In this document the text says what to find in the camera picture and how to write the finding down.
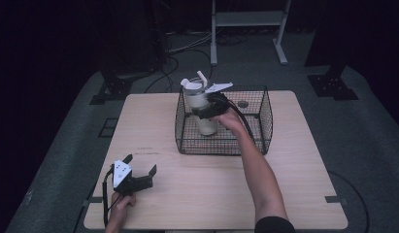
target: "dark floor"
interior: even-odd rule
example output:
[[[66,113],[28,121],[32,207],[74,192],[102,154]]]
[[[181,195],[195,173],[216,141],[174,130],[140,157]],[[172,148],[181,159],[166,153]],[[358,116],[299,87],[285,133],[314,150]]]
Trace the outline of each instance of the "dark floor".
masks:
[[[175,59],[169,59],[163,67],[168,73],[176,68],[169,75],[171,81],[161,79],[148,92],[177,92],[180,81],[194,77],[198,70],[207,77],[212,74],[215,83],[263,84],[270,90],[292,90],[335,189],[346,200],[343,207],[349,226],[341,232],[399,232],[399,126],[366,80],[350,67],[342,79],[358,100],[316,96],[307,77],[324,74],[328,67],[304,67],[313,33],[285,33],[286,66],[276,56],[274,37],[267,33],[232,38],[244,42],[218,47],[215,67],[200,52],[209,54],[209,45],[172,55]],[[195,40],[198,37],[169,37],[173,49]],[[137,80],[131,93],[147,91],[161,76],[156,72]],[[98,179],[111,141],[99,137],[99,133],[107,118],[119,117],[123,105],[123,101],[89,105],[102,83],[100,73],[89,77],[31,184],[30,198],[19,207],[7,232],[92,232],[83,227],[86,208],[82,213],[82,204]]]

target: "wooden table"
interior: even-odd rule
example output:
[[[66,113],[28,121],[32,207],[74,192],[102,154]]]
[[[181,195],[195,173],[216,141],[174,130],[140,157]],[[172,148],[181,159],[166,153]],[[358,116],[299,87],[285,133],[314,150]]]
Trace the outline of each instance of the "wooden table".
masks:
[[[133,176],[157,165],[153,187],[137,193],[128,209],[127,229],[236,229],[254,227],[254,207],[240,156],[180,154],[175,142],[177,93],[131,94],[117,123],[93,197],[115,160],[133,154]],[[274,120],[266,159],[283,193],[296,229],[344,229],[348,221],[336,196],[315,140],[291,91],[269,91]],[[112,194],[109,178],[109,196]],[[103,229],[102,203],[91,203],[84,226]]]

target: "wire cage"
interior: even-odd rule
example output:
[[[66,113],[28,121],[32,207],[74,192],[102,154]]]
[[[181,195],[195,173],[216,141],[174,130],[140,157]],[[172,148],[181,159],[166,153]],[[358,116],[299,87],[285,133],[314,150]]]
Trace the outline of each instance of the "wire cage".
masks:
[[[256,146],[265,155],[272,139],[273,118],[267,87],[264,85],[232,86],[222,91],[245,116]],[[240,155],[236,138],[221,124],[213,135],[199,133],[191,108],[181,89],[175,121],[178,151],[196,155]]]

